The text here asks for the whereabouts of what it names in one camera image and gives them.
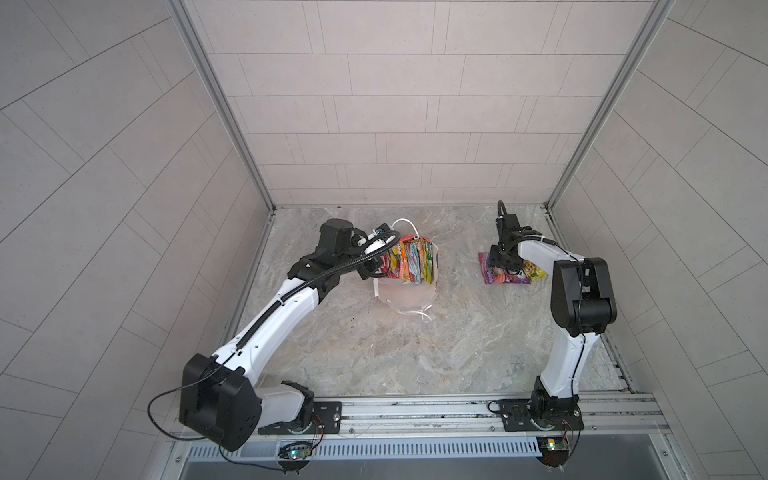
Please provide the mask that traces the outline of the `purple raspberry candy packet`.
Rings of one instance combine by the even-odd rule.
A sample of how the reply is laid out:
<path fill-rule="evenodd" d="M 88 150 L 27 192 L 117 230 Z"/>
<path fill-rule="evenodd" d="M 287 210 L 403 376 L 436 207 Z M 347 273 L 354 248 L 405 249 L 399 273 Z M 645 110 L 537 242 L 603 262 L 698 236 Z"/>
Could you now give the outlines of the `purple raspberry candy packet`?
<path fill-rule="evenodd" d="M 523 274 L 523 269 L 518 272 L 512 272 L 498 267 L 491 267 L 489 264 L 489 254 L 481 252 L 478 254 L 481 275 L 486 285 L 491 284 L 530 284 Z"/>

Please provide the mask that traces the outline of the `yellow green snack packet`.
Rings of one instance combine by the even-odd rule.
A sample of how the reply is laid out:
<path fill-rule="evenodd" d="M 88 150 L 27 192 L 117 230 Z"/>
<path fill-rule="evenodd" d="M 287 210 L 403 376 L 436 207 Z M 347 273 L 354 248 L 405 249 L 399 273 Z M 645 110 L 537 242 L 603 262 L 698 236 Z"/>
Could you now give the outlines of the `yellow green snack packet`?
<path fill-rule="evenodd" d="M 541 280 L 547 275 L 543 269 L 530 261 L 523 262 L 523 274 L 530 283 Z"/>

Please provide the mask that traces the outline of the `red paper gift bag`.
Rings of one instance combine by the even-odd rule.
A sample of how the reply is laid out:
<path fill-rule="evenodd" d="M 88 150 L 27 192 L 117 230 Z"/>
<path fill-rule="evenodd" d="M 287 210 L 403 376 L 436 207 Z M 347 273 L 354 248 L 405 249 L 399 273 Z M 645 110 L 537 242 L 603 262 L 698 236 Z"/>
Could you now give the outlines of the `red paper gift bag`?
<path fill-rule="evenodd" d="M 410 227 L 410 233 L 382 255 L 380 277 L 373 281 L 374 297 L 400 314 L 431 319 L 428 310 L 437 296 L 439 248 L 411 220 L 397 219 L 394 226 L 400 223 Z"/>

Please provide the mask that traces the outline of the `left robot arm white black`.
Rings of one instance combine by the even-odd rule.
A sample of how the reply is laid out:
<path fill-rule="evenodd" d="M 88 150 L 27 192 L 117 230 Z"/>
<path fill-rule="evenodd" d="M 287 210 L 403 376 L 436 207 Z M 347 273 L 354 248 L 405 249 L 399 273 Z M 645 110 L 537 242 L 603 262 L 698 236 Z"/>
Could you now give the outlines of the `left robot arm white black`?
<path fill-rule="evenodd" d="M 293 264 L 271 302 L 212 355 L 194 355 L 182 373 L 179 422 L 218 446 L 235 451 L 259 429 L 304 432 L 314 394 L 296 382 L 258 387 L 270 358 L 300 321 L 350 272 L 367 280 L 381 267 L 399 232 L 387 225 L 368 234 L 347 220 L 320 227 L 313 252 Z"/>

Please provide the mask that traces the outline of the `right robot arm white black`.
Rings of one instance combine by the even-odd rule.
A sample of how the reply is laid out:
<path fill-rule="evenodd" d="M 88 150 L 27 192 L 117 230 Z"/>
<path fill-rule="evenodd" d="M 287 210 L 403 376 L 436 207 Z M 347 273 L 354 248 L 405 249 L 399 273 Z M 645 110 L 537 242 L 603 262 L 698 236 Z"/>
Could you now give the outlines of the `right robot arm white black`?
<path fill-rule="evenodd" d="M 532 420 L 552 423 L 578 412 L 580 381 L 593 347 L 617 318 L 607 262 L 566 250 L 555 240 L 519 223 L 497 202 L 498 242 L 489 265 L 520 272 L 530 262 L 551 278 L 550 312 L 558 327 L 547 365 L 536 378 L 529 401 Z"/>

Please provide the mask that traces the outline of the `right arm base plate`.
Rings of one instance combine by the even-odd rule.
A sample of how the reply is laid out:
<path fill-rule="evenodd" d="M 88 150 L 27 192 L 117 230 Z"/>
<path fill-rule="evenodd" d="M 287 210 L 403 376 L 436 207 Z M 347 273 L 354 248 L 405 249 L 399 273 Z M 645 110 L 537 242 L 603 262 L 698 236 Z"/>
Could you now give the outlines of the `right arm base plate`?
<path fill-rule="evenodd" d="M 575 397 L 567 399 L 501 399 L 494 410 L 505 432 L 581 431 L 583 416 Z"/>

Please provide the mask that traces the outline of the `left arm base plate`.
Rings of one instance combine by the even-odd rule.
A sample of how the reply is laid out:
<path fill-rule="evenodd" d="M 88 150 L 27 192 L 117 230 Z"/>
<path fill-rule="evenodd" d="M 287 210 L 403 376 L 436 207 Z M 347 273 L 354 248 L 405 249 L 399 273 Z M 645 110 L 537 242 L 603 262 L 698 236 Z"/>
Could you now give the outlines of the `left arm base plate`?
<path fill-rule="evenodd" d="M 295 419 L 258 427 L 256 432 L 259 435 L 338 434 L 342 406 L 339 401 L 313 401 L 303 405 Z"/>

